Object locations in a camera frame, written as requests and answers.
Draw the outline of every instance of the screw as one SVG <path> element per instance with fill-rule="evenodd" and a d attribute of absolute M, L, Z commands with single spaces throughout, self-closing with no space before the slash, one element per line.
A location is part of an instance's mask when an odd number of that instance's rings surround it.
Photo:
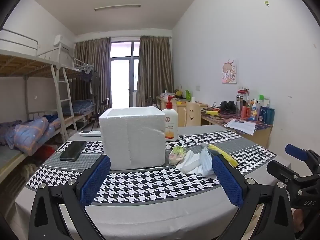
<path fill-rule="evenodd" d="M 248 182 L 250 185 L 253 185 L 253 184 L 256 183 L 255 180 L 254 180 L 254 179 L 251 179 L 251 178 L 247 179 L 247 182 Z"/>
<path fill-rule="evenodd" d="M 75 184 L 76 183 L 76 179 L 69 179 L 68 180 L 68 184 L 69 185 L 73 185 L 73 184 Z"/>
<path fill-rule="evenodd" d="M 277 183 L 277 186 L 280 187 L 280 188 L 283 188 L 283 187 L 284 187 L 283 183 L 280 182 L 280 181 Z"/>
<path fill-rule="evenodd" d="M 44 188 L 44 187 L 45 187 L 45 183 L 44 182 L 39 184 L 39 188 Z"/>

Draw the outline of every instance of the sheet of paper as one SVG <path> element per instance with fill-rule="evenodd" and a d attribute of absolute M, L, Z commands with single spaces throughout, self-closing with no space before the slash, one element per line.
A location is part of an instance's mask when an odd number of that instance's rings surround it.
<path fill-rule="evenodd" d="M 247 134 L 253 135 L 256 124 L 254 122 L 246 122 L 241 120 L 231 120 L 224 125 L 225 127 L 237 129 Z"/>

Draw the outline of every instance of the ceiling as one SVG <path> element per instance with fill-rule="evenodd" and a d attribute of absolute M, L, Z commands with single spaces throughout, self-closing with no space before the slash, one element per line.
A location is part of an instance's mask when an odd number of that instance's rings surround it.
<path fill-rule="evenodd" d="M 171 30 L 194 0 L 35 0 L 74 34 L 159 28 Z M 120 4 L 141 8 L 94 11 Z"/>

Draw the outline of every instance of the black smartphone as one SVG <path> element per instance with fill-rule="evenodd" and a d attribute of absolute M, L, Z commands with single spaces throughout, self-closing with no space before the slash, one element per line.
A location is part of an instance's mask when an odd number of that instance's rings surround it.
<path fill-rule="evenodd" d="M 60 160 L 75 162 L 86 145 L 86 141 L 73 141 L 60 155 Z"/>

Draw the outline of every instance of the ladder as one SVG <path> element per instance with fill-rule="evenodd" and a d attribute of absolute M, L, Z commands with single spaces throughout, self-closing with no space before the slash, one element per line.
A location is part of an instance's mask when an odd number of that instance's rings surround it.
<path fill-rule="evenodd" d="M 72 120 L 73 121 L 73 127 L 74 127 L 75 131 L 77 132 L 78 129 L 77 129 L 77 125 L 76 125 L 75 116 L 74 116 L 74 113 L 73 113 L 70 86 L 69 86 L 66 70 L 61 65 L 57 65 L 56 67 L 57 67 L 57 70 L 55 72 L 53 65 L 51 65 L 51 72 L 52 72 L 54 84 L 55 84 L 55 87 L 56 87 L 57 112 L 58 112 L 58 117 L 60 118 L 60 121 L 61 121 L 60 133 L 61 133 L 62 141 L 66 142 L 69 139 L 69 136 L 68 136 L 68 133 L 67 133 L 66 123 L 68 124 L 70 122 L 70 120 Z M 62 69 L 64 80 L 60 80 L 60 78 L 59 78 L 60 69 Z M 60 90 L 59 90 L 59 83 L 66 83 L 67 84 L 67 92 L 68 92 L 68 98 L 67 99 L 61 100 L 61 98 L 60 98 Z M 71 116 L 69 116 L 68 118 L 64 119 L 61 103 L 62 102 L 66 102 L 66 101 L 69 101 L 69 107 L 70 107 Z"/>

